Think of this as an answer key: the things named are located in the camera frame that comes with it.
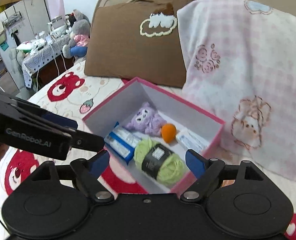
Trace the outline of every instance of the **screw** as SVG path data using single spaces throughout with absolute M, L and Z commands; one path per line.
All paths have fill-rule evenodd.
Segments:
M 99 191 L 96 194 L 96 198 L 98 198 L 98 199 L 108 199 L 110 197 L 111 197 L 111 193 L 108 191 Z
M 195 191 L 187 191 L 183 194 L 186 199 L 197 199 L 199 197 L 199 193 Z

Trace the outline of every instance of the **yarn label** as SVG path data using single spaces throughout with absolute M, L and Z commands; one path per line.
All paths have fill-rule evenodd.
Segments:
M 150 177 L 157 179 L 158 172 L 165 162 L 165 160 L 173 154 L 173 151 L 166 146 L 158 143 L 152 147 L 144 158 L 141 164 L 141 169 L 147 173 Z

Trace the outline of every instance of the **white box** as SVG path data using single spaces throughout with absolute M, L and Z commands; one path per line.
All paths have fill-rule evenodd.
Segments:
M 173 123 L 178 131 L 188 128 L 208 141 L 209 145 L 202 153 L 204 157 L 207 157 L 219 145 L 223 120 L 140 78 L 132 79 L 100 103 L 84 117 L 83 121 L 92 133 L 105 137 L 113 130 L 116 122 L 119 122 L 121 126 L 127 124 L 144 102 L 149 102 L 167 122 Z M 139 132 L 134 132 L 134 134 L 147 137 Z M 152 139 L 161 142 L 185 161 L 186 151 L 180 144 L 176 142 L 167 144 L 162 138 L 157 137 L 152 137 Z M 134 160 L 127 165 L 112 150 L 109 152 L 150 194 L 176 193 L 181 195 L 196 180 L 195 176 L 187 171 L 181 181 L 172 188 L 167 188 L 137 169 Z

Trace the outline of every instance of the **pink plush toy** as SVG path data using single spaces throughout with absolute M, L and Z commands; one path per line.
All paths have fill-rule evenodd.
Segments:
M 125 126 L 128 130 L 136 130 L 150 136 L 160 136 L 161 127 L 167 122 L 148 102 L 143 103 L 138 113 Z

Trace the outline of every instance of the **gray plush toy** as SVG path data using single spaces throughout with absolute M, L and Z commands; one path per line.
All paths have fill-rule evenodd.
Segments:
M 87 45 L 90 36 L 90 24 L 84 19 L 84 15 L 74 10 L 73 14 L 76 22 L 73 23 L 70 33 L 70 41 L 63 47 L 63 54 L 65 58 L 83 57 L 87 53 Z

